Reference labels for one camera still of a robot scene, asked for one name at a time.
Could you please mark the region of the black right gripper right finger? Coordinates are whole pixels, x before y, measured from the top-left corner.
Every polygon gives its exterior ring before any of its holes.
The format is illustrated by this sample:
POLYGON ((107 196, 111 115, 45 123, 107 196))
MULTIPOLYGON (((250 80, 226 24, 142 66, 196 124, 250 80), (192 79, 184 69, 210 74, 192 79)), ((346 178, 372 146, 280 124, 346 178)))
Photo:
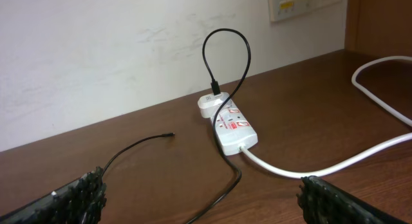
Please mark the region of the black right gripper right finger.
POLYGON ((320 177, 301 180, 297 204, 307 224, 406 224, 320 177))

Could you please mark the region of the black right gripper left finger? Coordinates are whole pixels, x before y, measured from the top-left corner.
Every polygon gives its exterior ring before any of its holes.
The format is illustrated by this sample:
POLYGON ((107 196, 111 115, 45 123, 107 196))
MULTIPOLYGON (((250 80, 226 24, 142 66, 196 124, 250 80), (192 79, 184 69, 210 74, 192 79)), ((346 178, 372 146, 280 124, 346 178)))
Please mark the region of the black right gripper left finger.
POLYGON ((97 167, 66 185, 51 191, 8 214, 1 223, 98 223, 106 206, 103 169, 97 167))

